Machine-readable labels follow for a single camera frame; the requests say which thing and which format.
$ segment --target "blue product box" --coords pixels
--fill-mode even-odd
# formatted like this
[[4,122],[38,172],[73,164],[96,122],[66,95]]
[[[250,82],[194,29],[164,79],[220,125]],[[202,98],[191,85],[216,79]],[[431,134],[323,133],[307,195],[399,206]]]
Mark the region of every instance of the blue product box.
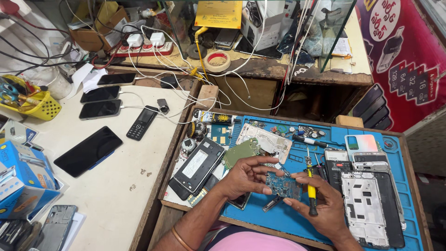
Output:
[[0,144],[0,219],[32,218],[59,194],[43,153],[14,141]]

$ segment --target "pink shirt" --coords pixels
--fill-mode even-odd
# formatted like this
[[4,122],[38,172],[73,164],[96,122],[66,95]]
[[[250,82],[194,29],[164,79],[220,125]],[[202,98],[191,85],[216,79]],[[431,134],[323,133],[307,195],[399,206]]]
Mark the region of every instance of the pink shirt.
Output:
[[307,251],[301,245],[277,236],[238,232],[216,243],[209,251]]

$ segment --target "plastic container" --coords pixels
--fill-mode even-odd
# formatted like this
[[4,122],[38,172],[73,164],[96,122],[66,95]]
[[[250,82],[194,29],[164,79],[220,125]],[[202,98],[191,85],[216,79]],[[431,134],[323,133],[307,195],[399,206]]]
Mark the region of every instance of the plastic container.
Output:
[[[62,106],[60,106],[60,104],[50,96],[50,92],[39,92],[38,94],[33,95],[33,99],[41,100],[42,102],[40,102],[34,108],[26,112],[19,112],[16,108],[13,108],[9,105],[0,104],[0,106],[45,121],[52,120],[62,109]],[[27,105],[31,104],[25,102],[22,106],[27,106]]]
[[56,100],[66,97],[73,88],[56,68],[47,68],[37,73],[31,80],[31,84],[47,86],[51,96]]

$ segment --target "hand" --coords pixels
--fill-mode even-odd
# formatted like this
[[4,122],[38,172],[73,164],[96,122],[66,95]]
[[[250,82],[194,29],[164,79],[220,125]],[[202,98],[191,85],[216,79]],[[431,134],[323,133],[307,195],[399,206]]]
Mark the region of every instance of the hand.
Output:
[[318,215],[309,215],[310,207],[300,201],[291,198],[285,198],[283,201],[298,211],[319,233],[330,240],[338,241],[351,237],[350,231],[345,224],[344,201],[341,193],[319,176],[310,178],[305,172],[300,172],[291,174],[291,177],[295,178],[299,183],[312,185],[319,191],[318,205],[316,206]]
[[274,167],[260,164],[276,164],[277,162],[279,162],[279,159],[266,156],[239,159],[229,173],[212,190],[220,192],[229,200],[234,200],[247,192],[272,194],[271,189],[265,185],[266,172],[275,172],[277,176],[283,176],[285,173]]

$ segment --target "glue tube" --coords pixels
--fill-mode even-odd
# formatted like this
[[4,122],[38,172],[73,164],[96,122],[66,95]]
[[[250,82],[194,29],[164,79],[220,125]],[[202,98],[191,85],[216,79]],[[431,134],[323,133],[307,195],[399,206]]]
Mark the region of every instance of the glue tube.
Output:
[[232,125],[234,123],[234,117],[232,115],[201,111],[200,116],[201,118],[199,120],[203,123],[225,125]]

